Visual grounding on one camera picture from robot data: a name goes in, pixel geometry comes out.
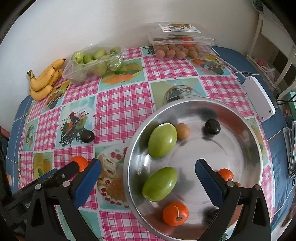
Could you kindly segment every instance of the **screw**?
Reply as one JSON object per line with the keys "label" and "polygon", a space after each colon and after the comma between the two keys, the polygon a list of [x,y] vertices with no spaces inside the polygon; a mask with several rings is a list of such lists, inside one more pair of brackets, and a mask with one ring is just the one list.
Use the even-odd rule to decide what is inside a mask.
{"label": "screw", "polygon": [[259,185],[256,184],[256,185],[255,185],[255,189],[258,190],[258,191],[260,191],[260,190],[261,190],[261,187],[260,187]]}
{"label": "screw", "polygon": [[42,186],[41,186],[40,183],[38,183],[38,184],[35,186],[35,189],[36,189],[36,190],[40,190],[41,188],[42,188]]}
{"label": "screw", "polygon": [[233,181],[227,181],[229,187],[234,187],[235,183]]}
{"label": "screw", "polygon": [[69,181],[64,181],[63,182],[63,187],[68,187],[70,186],[70,182]]}

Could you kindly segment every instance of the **container of longan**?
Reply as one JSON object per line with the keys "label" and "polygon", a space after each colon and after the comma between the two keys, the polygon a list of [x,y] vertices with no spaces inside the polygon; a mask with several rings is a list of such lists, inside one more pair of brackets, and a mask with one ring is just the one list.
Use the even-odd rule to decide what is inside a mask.
{"label": "container of longan", "polygon": [[152,23],[148,40],[157,58],[197,58],[215,45],[201,26],[190,23]]}

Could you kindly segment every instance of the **metal bowl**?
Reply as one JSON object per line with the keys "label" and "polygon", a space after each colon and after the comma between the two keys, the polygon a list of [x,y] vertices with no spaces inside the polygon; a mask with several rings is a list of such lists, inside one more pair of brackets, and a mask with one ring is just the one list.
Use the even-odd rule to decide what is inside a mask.
{"label": "metal bowl", "polygon": [[[210,118],[221,125],[221,132],[211,137],[203,131]],[[170,153],[154,159],[148,154],[148,140],[162,123],[186,123],[191,132],[187,140],[178,140]],[[205,213],[214,206],[194,171],[200,158],[213,170],[231,170],[234,181],[243,187],[261,183],[262,156],[256,136],[240,114],[221,102],[199,97],[173,101],[148,117],[132,138],[124,161],[125,195],[138,221],[156,236],[165,240],[197,240],[207,228]],[[145,181],[167,166],[178,172],[174,189],[160,202],[145,199],[141,192]],[[189,218],[177,227],[162,220],[164,207],[173,201],[183,202],[189,209]],[[229,228],[235,225],[239,213],[240,209]]]}

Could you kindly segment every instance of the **bowl rim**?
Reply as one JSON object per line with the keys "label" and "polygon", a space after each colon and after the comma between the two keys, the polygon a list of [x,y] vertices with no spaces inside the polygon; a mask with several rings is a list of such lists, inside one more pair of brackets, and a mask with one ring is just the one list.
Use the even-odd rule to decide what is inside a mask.
{"label": "bowl rim", "polygon": [[[188,240],[183,240],[183,239],[176,239],[173,238],[171,236],[168,236],[164,233],[161,233],[160,231],[156,230],[155,228],[153,228],[145,219],[144,217],[141,215],[141,213],[138,211],[138,209],[136,208],[136,204],[131,196],[131,189],[130,189],[130,180],[129,180],[129,167],[130,167],[130,163],[131,163],[131,154],[135,148],[135,144],[137,143],[138,139],[140,138],[141,134],[143,133],[143,131],[145,130],[145,128],[148,126],[148,124],[158,115],[160,115],[162,112],[166,111],[167,109],[175,106],[175,105],[179,105],[181,103],[185,103],[185,102],[210,102],[210,103],[214,103],[220,106],[223,106],[224,108],[232,111],[234,114],[236,114],[247,126],[247,128],[250,130],[250,132],[252,133],[256,145],[257,145],[257,149],[258,149],[258,153],[259,153],[259,157],[260,157],[260,177],[259,177],[259,185],[262,183],[262,172],[263,172],[263,161],[262,161],[262,153],[261,153],[261,149],[259,146],[259,142],[257,140],[257,137],[255,135],[255,132],[253,131],[253,129],[246,123],[245,118],[238,113],[235,109],[233,109],[232,107],[214,100],[214,99],[210,99],[210,98],[204,98],[204,97],[188,97],[188,98],[184,98],[184,99],[179,99],[179,100],[175,100],[172,101],[162,107],[160,107],[158,110],[156,110],[155,112],[153,112],[137,129],[137,131],[135,132],[135,134],[133,135],[131,142],[129,144],[129,147],[127,149],[126,152],[126,156],[125,156],[125,161],[123,164],[123,186],[124,186],[124,194],[126,196],[127,202],[129,204],[129,207],[131,208],[132,213],[134,214],[134,216],[136,217],[136,219],[139,221],[139,223],[146,228],[149,232],[153,233],[155,236],[165,239],[165,240],[170,240],[170,241],[188,241]],[[228,227],[225,231],[225,233],[229,232],[231,229],[233,229],[236,225],[237,221],[235,223],[233,223],[230,227]]]}

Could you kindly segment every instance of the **container of green fruit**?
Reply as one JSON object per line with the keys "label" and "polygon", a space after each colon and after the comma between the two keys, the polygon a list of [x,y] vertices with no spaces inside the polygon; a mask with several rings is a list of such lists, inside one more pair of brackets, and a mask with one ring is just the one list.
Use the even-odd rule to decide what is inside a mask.
{"label": "container of green fruit", "polygon": [[[188,97],[166,103],[140,125],[127,149],[125,196],[138,221],[156,236],[197,240],[207,228],[207,211],[215,207],[195,174],[196,161],[205,159],[214,171],[228,169],[234,182],[252,188],[262,181],[261,149],[247,121],[222,102]],[[162,218],[171,203],[188,209],[179,226]]]}
{"label": "container of green fruit", "polygon": [[103,77],[122,67],[124,53],[124,47],[103,47],[99,44],[78,50],[69,59],[62,77],[74,84]]}

